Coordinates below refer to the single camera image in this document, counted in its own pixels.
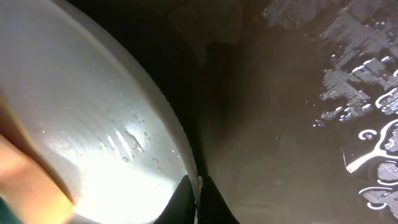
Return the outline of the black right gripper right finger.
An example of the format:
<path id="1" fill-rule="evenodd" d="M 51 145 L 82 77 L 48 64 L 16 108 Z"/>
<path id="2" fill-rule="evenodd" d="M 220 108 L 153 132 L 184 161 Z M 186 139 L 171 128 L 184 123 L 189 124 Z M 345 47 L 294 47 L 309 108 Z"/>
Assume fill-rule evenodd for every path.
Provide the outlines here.
<path id="1" fill-rule="evenodd" d="M 198 222 L 199 224 L 239 224 L 209 175 L 203 178 Z"/>

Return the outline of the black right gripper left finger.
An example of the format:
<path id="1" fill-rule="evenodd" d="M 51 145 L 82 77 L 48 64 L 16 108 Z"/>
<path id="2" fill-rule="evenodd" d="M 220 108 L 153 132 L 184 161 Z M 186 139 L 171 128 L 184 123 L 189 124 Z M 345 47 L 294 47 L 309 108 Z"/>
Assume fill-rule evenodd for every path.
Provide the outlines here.
<path id="1" fill-rule="evenodd" d="M 192 185 L 188 175 L 185 175 L 154 224 L 194 224 L 195 210 Z"/>

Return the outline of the white round plate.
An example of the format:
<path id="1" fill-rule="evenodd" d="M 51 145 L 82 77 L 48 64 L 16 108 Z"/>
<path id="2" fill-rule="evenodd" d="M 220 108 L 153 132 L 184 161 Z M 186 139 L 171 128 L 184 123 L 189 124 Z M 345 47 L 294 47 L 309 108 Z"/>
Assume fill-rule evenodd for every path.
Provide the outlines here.
<path id="1" fill-rule="evenodd" d="M 152 223 L 187 177 L 186 134 L 137 60 L 66 1 L 1 2 L 1 103 L 78 219 Z"/>

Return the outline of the yellow green sponge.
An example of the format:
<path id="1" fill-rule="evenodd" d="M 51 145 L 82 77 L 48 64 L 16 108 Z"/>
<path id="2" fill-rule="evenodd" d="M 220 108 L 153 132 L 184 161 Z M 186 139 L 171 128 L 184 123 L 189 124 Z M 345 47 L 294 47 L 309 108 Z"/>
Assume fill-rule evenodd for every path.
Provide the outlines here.
<path id="1" fill-rule="evenodd" d="M 67 223 L 75 203 L 38 153 L 9 105 L 1 102 L 1 199 L 22 223 Z"/>

